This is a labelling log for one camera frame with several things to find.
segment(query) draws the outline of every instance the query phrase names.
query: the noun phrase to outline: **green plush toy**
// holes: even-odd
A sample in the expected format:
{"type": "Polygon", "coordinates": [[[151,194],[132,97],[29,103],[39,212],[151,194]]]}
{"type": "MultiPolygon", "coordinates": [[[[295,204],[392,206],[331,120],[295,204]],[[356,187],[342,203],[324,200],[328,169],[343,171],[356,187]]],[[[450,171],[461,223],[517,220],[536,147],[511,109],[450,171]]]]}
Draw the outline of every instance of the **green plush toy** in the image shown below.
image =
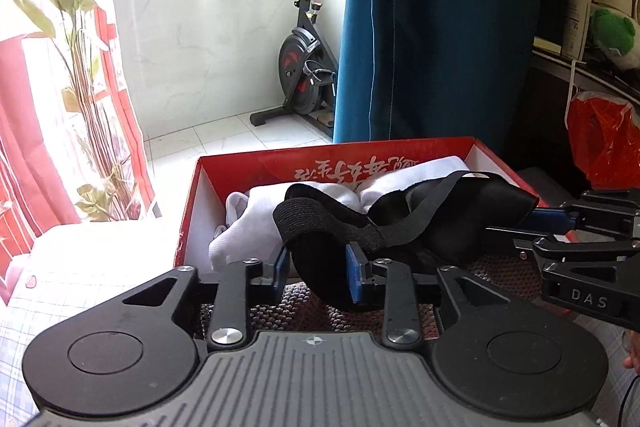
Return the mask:
{"type": "Polygon", "coordinates": [[[640,26],[622,12],[598,8],[591,14],[593,41],[621,70],[640,68],[640,26]]]}

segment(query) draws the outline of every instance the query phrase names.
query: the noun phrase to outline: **gray ribbed plate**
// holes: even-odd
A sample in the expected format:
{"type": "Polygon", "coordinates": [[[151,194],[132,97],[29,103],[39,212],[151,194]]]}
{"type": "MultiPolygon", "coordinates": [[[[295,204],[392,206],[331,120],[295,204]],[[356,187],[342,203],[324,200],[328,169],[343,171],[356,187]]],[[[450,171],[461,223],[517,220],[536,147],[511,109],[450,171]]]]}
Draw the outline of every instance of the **gray ribbed plate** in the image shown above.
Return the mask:
{"type": "MultiPolygon", "coordinates": [[[[79,427],[44,412],[31,427],[79,427]]],[[[512,423],[462,407],[422,359],[376,344],[369,333],[263,331],[241,351],[211,355],[191,385],[168,402],[104,427],[593,427],[589,413],[512,423]]]]}

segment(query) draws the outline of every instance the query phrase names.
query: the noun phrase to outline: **crosshair logo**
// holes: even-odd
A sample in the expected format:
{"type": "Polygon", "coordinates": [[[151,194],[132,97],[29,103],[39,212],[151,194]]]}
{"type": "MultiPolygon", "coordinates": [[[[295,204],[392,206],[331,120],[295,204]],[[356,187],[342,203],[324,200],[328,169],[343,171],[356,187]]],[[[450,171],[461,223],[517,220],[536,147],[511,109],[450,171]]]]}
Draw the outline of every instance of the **crosshair logo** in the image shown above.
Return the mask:
{"type": "Polygon", "coordinates": [[[319,346],[324,342],[324,339],[321,339],[320,337],[309,337],[308,339],[305,339],[305,342],[309,344],[309,346],[319,346]]]}

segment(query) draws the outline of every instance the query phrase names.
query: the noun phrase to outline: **blue curtain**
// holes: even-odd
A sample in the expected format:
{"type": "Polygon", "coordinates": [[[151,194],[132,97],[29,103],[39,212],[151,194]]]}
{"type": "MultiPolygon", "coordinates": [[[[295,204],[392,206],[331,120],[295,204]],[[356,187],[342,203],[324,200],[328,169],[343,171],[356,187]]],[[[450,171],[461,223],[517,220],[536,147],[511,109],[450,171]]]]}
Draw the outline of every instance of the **blue curtain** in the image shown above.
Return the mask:
{"type": "Polygon", "coordinates": [[[538,0],[346,0],[335,142],[476,136],[499,149],[538,0]]]}

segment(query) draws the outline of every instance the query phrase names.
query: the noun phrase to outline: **metal screw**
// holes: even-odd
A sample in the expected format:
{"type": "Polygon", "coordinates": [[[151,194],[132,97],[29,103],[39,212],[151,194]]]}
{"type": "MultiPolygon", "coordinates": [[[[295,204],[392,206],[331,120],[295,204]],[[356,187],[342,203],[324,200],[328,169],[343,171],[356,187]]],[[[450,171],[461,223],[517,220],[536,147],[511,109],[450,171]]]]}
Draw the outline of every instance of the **metal screw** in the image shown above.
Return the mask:
{"type": "Polygon", "coordinates": [[[236,328],[220,328],[211,333],[211,340],[216,344],[237,344],[242,340],[242,331],[236,328]]]}
{"type": "Polygon", "coordinates": [[[386,337],[394,344],[413,344],[420,338],[420,334],[416,330],[399,328],[389,331],[386,337]]]}

